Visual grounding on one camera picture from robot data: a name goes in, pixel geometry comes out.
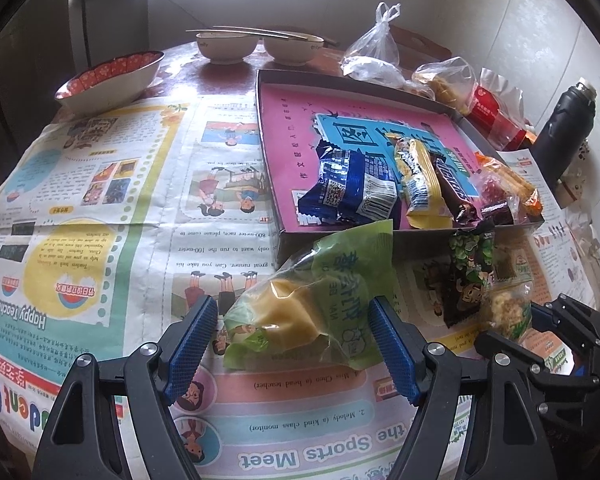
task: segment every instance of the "blue textured pad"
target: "blue textured pad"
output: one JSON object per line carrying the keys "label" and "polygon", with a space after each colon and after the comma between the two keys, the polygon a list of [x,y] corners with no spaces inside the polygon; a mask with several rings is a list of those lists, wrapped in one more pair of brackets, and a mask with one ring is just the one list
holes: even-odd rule
{"label": "blue textured pad", "polygon": [[183,396],[189,389],[191,379],[198,369],[200,359],[205,353],[206,346],[209,344],[217,323],[218,306],[216,300],[208,298],[180,341],[180,345],[169,364],[169,383],[164,390],[164,394],[171,403],[174,403],[178,397]]}
{"label": "blue textured pad", "polygon": [[411,404],[419,404],[421,391],[415,381],[415,366],[388,317],[377,301],[369,303],[369,325],[395,389]]}

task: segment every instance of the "black water bottle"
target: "black water bottle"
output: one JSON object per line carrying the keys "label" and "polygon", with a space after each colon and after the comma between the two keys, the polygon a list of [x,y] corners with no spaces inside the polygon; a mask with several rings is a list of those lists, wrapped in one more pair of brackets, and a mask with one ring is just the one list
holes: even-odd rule
{"label": "black water bottle", "polygon": [[580,78],[560,96],[554,113],[531,147],[538,168],[549,188],[554,189],[583,141],[593,129],[596,116],[596,89]]}

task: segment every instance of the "bowl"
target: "bowl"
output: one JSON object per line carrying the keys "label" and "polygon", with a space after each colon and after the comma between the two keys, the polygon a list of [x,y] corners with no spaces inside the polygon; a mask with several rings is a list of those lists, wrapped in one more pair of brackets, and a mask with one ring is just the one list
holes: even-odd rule
{"label": "bowl", "polygon": [[200,54],[216,65],[240,63],[256,50],[258,39],[241,32],[200,32],[196,35]]}
{"label": "bowl", "polygon": [[289,34],[302,36],[306,40],[264,38],[264,50],[273,57],[273,61],[276,63],[287,66],[302,66],[307,61],[311,61],[324,45],[323,38],[319,36],[301,32],[289,32]]}
{"label": "bowl", "polygon": [[56,101],[78,117],[129,104],[154,80],[163,57],[163,52],[150,50],[100,63],[64,83],[56,92]]}

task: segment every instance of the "white wall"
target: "white wall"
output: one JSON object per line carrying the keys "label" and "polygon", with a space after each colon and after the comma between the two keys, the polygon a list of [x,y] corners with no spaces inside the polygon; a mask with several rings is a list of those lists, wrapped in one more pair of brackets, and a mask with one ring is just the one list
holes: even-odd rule
{"label": "white wall", "polygon": [[398,26],[419,32],[523,89],[525,114],[540,129],[580,77],[598,90],[584,194],[600,235],[600,45],[565,0],[150,0],[150,43],[190,41],[184,28],[215,24],[295,25],[346,47],[374,22],[379,1],[400,1]]}

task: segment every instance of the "bottle cap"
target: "bottle cap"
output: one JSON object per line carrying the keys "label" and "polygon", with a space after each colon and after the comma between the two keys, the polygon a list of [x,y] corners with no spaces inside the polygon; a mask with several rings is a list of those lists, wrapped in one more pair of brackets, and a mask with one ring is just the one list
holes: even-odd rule
{"label": "bottle cap", "polygon": [[586,88],[590,92],[590,94],[592,95],[593,99],[595,99],[598,96],[598,92],[596,91],[596,87],[593,86],[589,81],[587,81],[583,77],[581,77],[578,80],[578,85],[584,86],[584,88]]}

